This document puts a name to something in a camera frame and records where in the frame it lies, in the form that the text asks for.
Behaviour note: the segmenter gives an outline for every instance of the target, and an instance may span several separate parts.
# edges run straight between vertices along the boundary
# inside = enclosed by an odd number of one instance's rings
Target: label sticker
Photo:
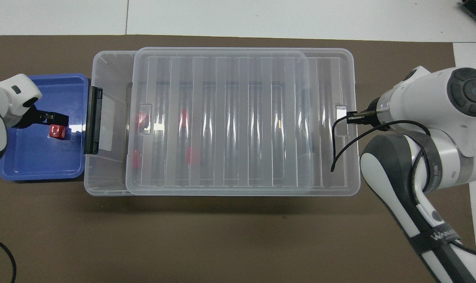
[[[102,115],[100,119],[100,140],[98,148],[105,151],[112,150],[112,134],[114,133],[114,107],[116,102],[102,96]]]

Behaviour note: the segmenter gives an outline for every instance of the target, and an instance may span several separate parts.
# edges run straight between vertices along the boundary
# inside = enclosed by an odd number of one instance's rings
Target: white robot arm
[[[40,111],[34,103],[41,91],[26,75],[19,74],[0,82],[0,159],[7,147],[7,128],[26,128],[32,123],[67,126],[69,117]]]
[[[388,125],[401,121],[425,127]],[[476,251],[461,244],[425,197],[437,188],[476,180],[476,70],[431,74],[415,68],[366,111],[349,113],[347,122],[400,131],[376,136],[365,147],[360,160],[365,181],[434,278],[476,282]]]

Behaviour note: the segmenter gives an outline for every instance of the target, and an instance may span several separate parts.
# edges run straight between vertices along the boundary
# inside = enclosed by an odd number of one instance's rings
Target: clear plastic storage box
[[[99,150],[86,159],[92,195],[349,196],[360,187],[357,147],[330,172],[331,125],[355,110],[348,50],[104,51],[92,85],[103,88]],[[340,149],[356,126],[335,135]]]

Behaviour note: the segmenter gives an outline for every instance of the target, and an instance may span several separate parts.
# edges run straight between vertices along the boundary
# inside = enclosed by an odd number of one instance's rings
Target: velcro strap
[[[437,247],[452,243],[459,238],[458,233],[453,227],[450,224],[444,223],[409,238],[409,243],[416,254],[420,255]]]

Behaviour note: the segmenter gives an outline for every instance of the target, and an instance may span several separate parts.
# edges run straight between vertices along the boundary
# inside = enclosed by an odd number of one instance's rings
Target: black strap
[[[403,134],[412,138],[424,149],[425,162],[428,166],[428,173],[430,175],[424,193],[433,192],[435,189],[438,188],[442,179],[441,156],[439,155],[439,151],[437,150],[434,141],[430,136],[427,136],[426,134],[423,134],[418,131],[407,131]]]
[[[416,254],[421,255],[437,247],[452,243],[459,238],[458,233],[453,227],[450,224],[444,223],[409,238],[409,243]]]

